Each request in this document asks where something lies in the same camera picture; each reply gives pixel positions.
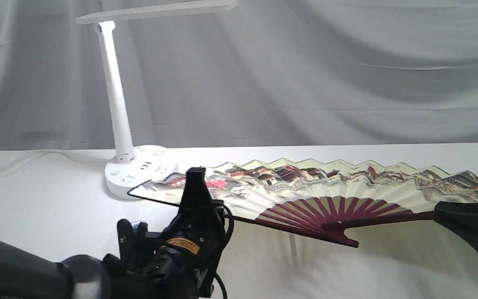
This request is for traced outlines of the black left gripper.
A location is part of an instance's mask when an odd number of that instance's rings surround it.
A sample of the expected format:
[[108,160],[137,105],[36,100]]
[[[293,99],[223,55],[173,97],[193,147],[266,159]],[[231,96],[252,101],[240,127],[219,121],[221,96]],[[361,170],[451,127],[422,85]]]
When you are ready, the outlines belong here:
[[144,221],[117,222],[118,299],[210,299],[214,282],[227,288],[217,272],[235,228],[231,210],[213,199],[205,168],[190,168],[176,216],[161,232]]

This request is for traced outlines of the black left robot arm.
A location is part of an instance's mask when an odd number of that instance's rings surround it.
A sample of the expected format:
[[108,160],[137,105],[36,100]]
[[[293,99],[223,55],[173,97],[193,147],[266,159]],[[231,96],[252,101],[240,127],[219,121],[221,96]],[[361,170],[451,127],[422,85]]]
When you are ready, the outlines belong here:
[[205,168],[190,168],[176,216],[161,232],[117,222],[120,256],[51,262],[0,241],[0,299],[210,299],[235,217],[213,199]]

